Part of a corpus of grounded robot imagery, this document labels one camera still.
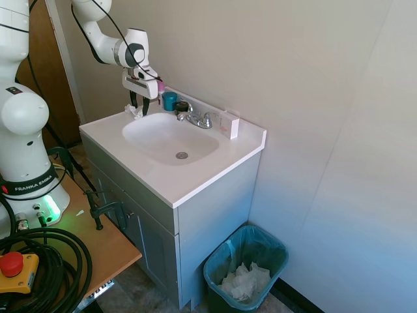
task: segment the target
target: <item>teal trash can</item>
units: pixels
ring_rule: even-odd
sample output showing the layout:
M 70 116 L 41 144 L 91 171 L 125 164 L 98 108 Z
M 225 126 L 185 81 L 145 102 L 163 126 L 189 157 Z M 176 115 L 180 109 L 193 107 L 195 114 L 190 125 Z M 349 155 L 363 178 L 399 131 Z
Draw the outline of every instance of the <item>teal trash can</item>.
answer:
M 254 299 L 237 301 L 223 292 L 218 285 L 228 272 L 234 273 L 239 265 L 249 268 L 252 262 L 269 269 L 271 281 Z M 256 312 L 288 262 L 288 251 L 283 243 L 255 226 L 243 226 L 222 243 L 204 265 L 208 284 L 208 308 L 211 313 Z

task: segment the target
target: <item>white sink basin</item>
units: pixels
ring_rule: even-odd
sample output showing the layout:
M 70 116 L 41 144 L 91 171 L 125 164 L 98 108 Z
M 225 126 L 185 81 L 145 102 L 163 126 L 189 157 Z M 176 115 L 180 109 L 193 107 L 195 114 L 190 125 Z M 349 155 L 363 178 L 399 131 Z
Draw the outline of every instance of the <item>white sink basin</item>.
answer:
M 172 114 L 155 113 L 127 124 L 122 133 L 130 145 L 154 161 L 183 166 L 219 148 L 218 139 L 204 131 Z

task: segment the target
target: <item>white wall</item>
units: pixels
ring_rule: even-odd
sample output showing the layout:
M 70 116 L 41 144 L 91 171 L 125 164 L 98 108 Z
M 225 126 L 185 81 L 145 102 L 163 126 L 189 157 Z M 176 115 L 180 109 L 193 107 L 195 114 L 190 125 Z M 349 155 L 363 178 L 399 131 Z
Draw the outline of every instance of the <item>white wall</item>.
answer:
M 68 2 L 57 8 L 92 121 L 128 93 L 121 69 L 94 61 Z M 288 245 L 284 279 L 327 313 L 416 307 L 417 10 L 392 2 L 124 0 L 111 11 L 122 29 L 147 30 L 168 85 L 268 130 L 250 218 Z
M 293 245 L 285 278 L 326 312 L 417 312 L 416 17 L 393 2 Z

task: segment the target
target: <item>small white box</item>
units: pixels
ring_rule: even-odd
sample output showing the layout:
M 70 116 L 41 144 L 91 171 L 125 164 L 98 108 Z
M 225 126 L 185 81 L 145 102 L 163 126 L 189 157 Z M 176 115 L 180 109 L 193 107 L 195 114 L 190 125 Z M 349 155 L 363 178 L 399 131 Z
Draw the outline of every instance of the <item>small white box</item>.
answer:
M 239 132 L 239 120 L 239 117 L 234 116 L 229 112 L 222 112 L 220 114 L 220 132 L 226 138 L 236 138 Z

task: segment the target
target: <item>vanity cabinet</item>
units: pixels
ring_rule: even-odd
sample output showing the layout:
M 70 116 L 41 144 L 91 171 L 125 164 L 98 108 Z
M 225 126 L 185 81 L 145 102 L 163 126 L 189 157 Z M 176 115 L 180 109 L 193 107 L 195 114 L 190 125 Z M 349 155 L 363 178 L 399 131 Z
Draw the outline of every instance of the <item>vanity cabinet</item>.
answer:
M 172 208 L 95 142 L 81 137 L 97 189 L 106 191 L 100 200 L 122 203 L 128 217 L 124 234 L 143 255 L 139 266 L 179 309 L 187 304 L 193 309 L 203 299 L 205 260 L 248 220 L 260 153 Z

